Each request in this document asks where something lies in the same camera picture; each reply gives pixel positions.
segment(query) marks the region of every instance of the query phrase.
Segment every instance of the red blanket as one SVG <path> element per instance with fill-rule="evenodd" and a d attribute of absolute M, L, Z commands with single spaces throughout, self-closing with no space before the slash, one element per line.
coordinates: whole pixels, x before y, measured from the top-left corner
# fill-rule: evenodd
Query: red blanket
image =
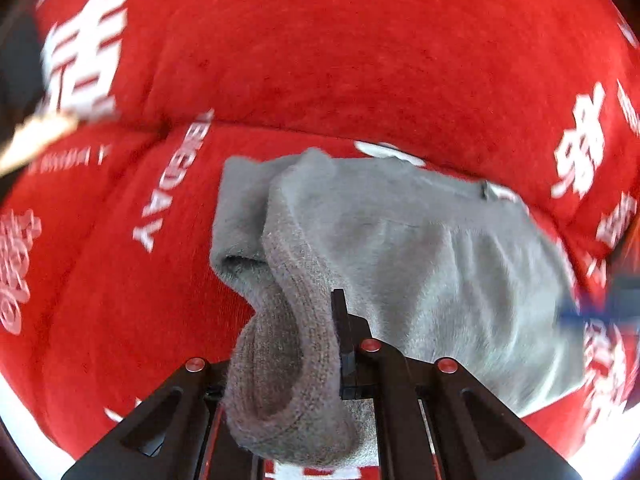
<path fill-rule="evenodd" d="M 43 107 L 102 122 L 2 206 L 0 372 L 74 456 L 180 362 L 228 358 L 251 316 L 207 259 L 231 155 L 488 178 L 603 296 L 640 198 L 640 60 L 609 0 L 41 0 L 38 20 Z M 571 455 L 623 402 L 634 348 L 590 326 L 586 386 L 526 422 Z"/>

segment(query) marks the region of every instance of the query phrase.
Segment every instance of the gray garment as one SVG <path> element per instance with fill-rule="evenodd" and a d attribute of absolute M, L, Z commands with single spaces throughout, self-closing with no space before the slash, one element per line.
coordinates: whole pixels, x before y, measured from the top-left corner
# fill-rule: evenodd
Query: gray garment
<path fill-rule="evenodd" d="M 338 396 L 330 292 L 423 361 L 452 356 L 519 416 L 580 387 L 583 337 L 554 325 L 568 282 L 522 204 L 388 159 L 230 158 L 210 253 L 255 309 L 231 359 L 238 443 L 300 465 L 377 463 L 372 407 Z"/>

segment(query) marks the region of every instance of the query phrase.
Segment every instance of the blurry beige object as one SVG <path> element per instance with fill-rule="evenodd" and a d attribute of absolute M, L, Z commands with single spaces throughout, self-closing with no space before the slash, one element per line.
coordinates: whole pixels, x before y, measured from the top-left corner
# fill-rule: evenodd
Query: blurry beige object
<path fill-rule="evenodd" d="M 73 133 L 78 118 L 69 114 L 31 116 L 15 127 L 14 138 L 0 155 L 0 176 L 11 173 L 36 158 L 52 142 Z"/>

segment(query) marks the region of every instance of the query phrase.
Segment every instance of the folded clothing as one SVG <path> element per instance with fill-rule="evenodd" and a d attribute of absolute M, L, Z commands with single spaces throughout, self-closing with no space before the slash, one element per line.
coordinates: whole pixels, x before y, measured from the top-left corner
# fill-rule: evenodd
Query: folded clothing
<path fill-rule="evenodd" d="M 558 251 L 521 203 L 485 189 L 395 158 L 227 161 L 210 261 L 256 311 L 225 394 L 242 446 L 302 465 L 376 463 L 370 404 L 339 397 L 333 288 L 375 337 L 412 358 L 455 357 L 519 416 L 583 384 L 582 331 L 554 325 L 570 294 Z"/>

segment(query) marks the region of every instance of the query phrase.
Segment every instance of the gray sweater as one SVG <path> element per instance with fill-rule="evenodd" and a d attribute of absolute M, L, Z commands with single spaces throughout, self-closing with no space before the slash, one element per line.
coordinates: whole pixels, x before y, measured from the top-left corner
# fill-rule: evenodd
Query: gray sweater
<path fill-rule="evenodd" d="M 333 288 L 374 337 L 456 358 L 519 416 L 583 381 L 582 333 L 555 326 L 568 294 L 556 248 L 482 183 L 318 150 L 230 158 L 210 262 L 255 309 L 224 403 L 238 443 L 267 458 L 377 463 L 371 403 L 338 395 Z"/>

